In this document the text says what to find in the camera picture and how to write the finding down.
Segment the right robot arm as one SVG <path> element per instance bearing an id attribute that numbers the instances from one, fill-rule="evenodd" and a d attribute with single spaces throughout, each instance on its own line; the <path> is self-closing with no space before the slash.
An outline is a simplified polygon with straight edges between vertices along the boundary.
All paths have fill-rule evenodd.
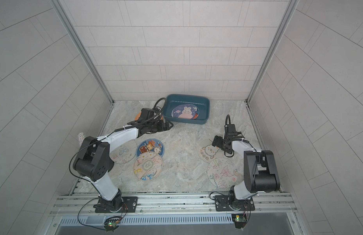
<path id="1" fill-rule="evenodd" d="M 244 180 L 231 187 L 231 202 L 249 200 L 259 192 L 271 193 L 280 190 L 280 178 L 273 152 L 256 150 L 236 130 L 234 124 L 225 124 L 224 136 L 215 136 L 212 145 L 220 148 L 229 157 L 238 153 L 244 158 Z"/>

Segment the aluminium mounting rail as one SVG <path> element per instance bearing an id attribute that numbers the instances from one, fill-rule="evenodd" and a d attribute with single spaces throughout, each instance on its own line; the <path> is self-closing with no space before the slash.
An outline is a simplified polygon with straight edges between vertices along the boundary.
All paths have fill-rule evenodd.
<path id="1" fill-rule="evenodd" d="M 214 196 L 222 193 L 133 193 L 122 197 L 138 197 L 135 212 L 129 214 L 218 213 Z M 290 193 L 260 193 L 252 197 L 252 212 L 295 212 L 296 205 Z M 50 209 L 51 215 L 107 214 L 96 213 L 98 200 L 94 194 L 60 196 Z"/>

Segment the blue bear coaster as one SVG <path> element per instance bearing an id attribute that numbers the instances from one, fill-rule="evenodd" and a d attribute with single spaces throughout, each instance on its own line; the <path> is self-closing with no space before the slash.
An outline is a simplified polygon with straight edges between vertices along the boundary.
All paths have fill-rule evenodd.
<path id="1" fill-rule="evenodd" d="M 164 144 L 158 139 L 147 139 L 138 145 L 136 155 L 139 157 L 145 152 L 155 152 L 160 157 L 163 157 L 165 153 L 165 147 Z"/>

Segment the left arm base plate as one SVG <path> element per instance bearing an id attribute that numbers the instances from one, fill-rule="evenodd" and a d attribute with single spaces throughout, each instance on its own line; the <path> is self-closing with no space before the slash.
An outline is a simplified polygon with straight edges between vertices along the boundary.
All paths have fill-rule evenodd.
<path id="1" fill-rule="evenodd" d="M 111 201 L 99 197 L 97 204 L 93 207 L 96 213 L 135 212 L 137 201 L 138 197 L 117 196 Z"/>

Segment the beige mandala coaster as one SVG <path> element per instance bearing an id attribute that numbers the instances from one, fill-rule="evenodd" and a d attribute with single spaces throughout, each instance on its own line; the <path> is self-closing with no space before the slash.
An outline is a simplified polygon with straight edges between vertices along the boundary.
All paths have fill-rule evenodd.
<path id="1" fill-rule="evenodd" d="M 162 157 L 155 152 L 145 152 L 137 157 L 133 171 L 135 176 L 142 181 L 152 181 L 157 178 L 163 167 Z"/>

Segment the cream cat coaster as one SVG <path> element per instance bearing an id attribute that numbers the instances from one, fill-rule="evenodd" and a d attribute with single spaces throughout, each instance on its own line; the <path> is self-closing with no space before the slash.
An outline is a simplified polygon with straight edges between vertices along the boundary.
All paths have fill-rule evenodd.
<path id="1" fill-rule="evenodd" d="M 213 146 L 212 142 L 211 139 L 204 139 L 197 146 L 199 157 L 207 163 L 224 157 L 224 152 L 220 148 Z"/>

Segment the teal storage box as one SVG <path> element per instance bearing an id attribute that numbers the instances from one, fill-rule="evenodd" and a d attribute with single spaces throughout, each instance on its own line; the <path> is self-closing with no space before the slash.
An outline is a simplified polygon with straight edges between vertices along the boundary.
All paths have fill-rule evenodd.
<path id="1" fill-rule="evenodd" d="M 171 94 L 166 98 L 163 117 L 171 122 L 206 124 L 210 100 L 206 97 Z"/>

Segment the controller board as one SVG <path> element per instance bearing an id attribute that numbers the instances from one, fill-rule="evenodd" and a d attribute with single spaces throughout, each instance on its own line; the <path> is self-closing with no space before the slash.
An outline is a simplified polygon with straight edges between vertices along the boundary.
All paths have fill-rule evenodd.
<path id="1" fill-rule="evenodd" d="M 114 232 L 119 227 L 119 223 L 121 222 L 121 216 L 113 216 L 107 218 L 104 222 L 104 229 L 106 232 Z"/>
<path id="2" fill-rule="evenodd" d="M 232 214 L 231 217 L 236 229 L 243 229 L 247 225 L 248 216 L 245 213 Z"/>

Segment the glitter microphone on stand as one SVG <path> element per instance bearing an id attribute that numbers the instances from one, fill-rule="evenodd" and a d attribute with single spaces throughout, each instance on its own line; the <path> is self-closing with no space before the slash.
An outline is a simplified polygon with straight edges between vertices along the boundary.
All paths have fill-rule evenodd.
<path id="1" fill-rule="evenodd" d="M 79 143 L 79 146 L 81 146 L 81 145 L 82 145 L 82 143 L 83 143 L 84 139 L 85 139 L 85 135 L 84 135 L 84 133 L 83 133 L 83 132 L 80 132 L 80 133 L 78 134 L 78 143 Z"/>

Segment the orange round coaster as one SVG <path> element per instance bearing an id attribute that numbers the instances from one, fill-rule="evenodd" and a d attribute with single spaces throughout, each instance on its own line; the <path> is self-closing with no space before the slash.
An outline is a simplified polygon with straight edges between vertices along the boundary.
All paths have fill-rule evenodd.
<path id="1" fill-rule="evenodd" d="M 141 112 L 136 115 L 134 120 L 137 121 L 140 118 L 140 116 L 141 116 Z"/>

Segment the left controller board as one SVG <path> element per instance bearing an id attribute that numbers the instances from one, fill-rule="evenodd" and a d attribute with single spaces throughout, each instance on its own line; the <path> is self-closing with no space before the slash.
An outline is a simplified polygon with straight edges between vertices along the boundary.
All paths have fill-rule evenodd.
<path id="1" fill-rule="evenodd" d="M 104 229 L 106 232 L 114 232 L 119 227 L 119 223 L 121 222 L 121 216 L 113 216 L 107 218 L 104 222 Z"/>

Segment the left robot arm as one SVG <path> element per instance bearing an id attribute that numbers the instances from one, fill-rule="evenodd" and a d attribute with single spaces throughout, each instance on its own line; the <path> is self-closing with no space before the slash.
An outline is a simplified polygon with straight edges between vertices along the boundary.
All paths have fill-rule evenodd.
<path id="1" fill-rule="evenodd" d="M 168 131 L 172 127 L 172 122 L 162 118 L 161 109 L 143 108 L 140 117 L 124 127 L 105 136 L 89 136 L 83 140 L 79 151 L 73 156 L 72 168 L 77 171 L 79 178 L 91 183 L 98 191 L 98 204 L 94 205 L 96 209 L 117 212 L 122 208 L 121 191 L 109 176 L 109 171 L 114 167 L 110 153 L 144 134 Z"/>

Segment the pale butterfly coaster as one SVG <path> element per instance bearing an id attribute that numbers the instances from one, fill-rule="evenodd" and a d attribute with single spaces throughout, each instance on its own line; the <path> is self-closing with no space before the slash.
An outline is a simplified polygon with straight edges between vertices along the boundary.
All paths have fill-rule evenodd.
<path id="1" fill-rule="evenodd" d="M 134 140 L 126 142 L 125 144 L 114 149 L 110 153 L 110 158 L 116 164 L 125 164 L 130 162 L 136 156 L 137 144 Z"/>

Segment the right controller board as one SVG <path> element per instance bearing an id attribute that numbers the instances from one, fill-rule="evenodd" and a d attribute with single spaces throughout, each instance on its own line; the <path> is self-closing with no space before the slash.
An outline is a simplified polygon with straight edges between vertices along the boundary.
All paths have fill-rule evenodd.
<path id="1" fill-rule="evenodd" d="M 247 225 L 248 216 L 245 213 L 232 214 L 231 217 L 236 229 L 243 229 Z"/>

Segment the white butterfly flower coaster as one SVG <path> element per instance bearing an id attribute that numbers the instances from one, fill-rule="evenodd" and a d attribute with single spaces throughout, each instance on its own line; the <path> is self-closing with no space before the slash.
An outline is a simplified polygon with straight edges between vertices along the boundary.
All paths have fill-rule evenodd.
<path id="1" fill-rule="evenodd" d="M 227 189 L 235 185 L 239 173 L 231 160 L 218 158 L 209 164 L 207 177 L 214 186 L 220 189 Z"/>

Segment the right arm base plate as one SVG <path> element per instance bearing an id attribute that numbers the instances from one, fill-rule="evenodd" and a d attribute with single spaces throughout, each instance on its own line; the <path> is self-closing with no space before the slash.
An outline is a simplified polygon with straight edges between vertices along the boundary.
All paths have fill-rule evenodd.
<path id="1" fill-rule="evenodd" d="M 227 195 L 214 196 L 216 211 L 218 212 L 245 212 L 254 211 L 255 205 L 252 198 L 245 200 L 232 199 Z"/>

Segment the purple bunny coaster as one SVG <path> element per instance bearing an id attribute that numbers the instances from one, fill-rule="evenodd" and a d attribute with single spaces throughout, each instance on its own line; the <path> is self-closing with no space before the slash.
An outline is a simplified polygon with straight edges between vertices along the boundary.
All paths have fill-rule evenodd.
<path id="1" fill-rule="evenodd" d="M 198 107 L 194 104 L 182 104 L 175 107 L 172 110 L 173 118 L 182 118 L 182 119 L 193 119 L 196 113 L 200 113 Z"/>

